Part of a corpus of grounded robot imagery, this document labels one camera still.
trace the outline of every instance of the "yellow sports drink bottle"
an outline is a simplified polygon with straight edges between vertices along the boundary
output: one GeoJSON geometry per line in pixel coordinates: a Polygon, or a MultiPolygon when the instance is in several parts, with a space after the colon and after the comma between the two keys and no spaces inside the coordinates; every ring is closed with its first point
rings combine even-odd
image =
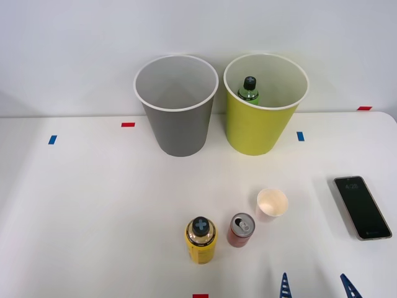
{"type": "Polygon", "coordinates": [[[211,220],[196,217],[186,227],[185,240],[193,262],[205,264],[213,258],[218,231],[211,220]]]}

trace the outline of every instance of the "smartphone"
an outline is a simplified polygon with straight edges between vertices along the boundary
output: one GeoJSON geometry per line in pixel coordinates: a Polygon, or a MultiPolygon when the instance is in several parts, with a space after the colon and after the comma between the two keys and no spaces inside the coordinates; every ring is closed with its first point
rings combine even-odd
{"type": "Polygon", "coordinates": [[[362,177],[336,178],[334,184],[342,197],[360,240],[391,237],[389,226],[387,226],[362,177]]]}

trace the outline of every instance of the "gray paper cup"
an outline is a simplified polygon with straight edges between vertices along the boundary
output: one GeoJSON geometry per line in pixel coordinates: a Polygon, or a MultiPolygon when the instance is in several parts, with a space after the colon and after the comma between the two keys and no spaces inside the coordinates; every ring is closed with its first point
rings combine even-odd
{"type": "Polygon", "coordinates": [[[187,55],[155,59],[136,74],[135,94],[163,151],[189,156],[204,146],[218,84],[208,62],[187,55]]]}

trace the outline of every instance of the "green bottle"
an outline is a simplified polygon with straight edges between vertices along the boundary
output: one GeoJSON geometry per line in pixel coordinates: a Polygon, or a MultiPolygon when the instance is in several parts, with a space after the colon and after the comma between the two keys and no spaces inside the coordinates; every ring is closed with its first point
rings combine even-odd
{"type": "Polygon", "coordinates": [[[253,76],[248,76],[244,80],[244,86],[241,87],[237,92],[238,97],[250,104],[257,106],[259,103],[259,92],[257,89],[255,89],[255,87],[256,78],[253,76]]]}

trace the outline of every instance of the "small white paper cup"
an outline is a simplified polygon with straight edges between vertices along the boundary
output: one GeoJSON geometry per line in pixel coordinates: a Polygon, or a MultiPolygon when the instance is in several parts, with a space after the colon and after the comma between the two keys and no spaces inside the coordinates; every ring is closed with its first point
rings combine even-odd
{"type": "Polygon", "coordinates": [[[256,199],[256,217],[270,222],[283,215],[288,209],[288,199],[279,189],[263,189],[256,199]]]}

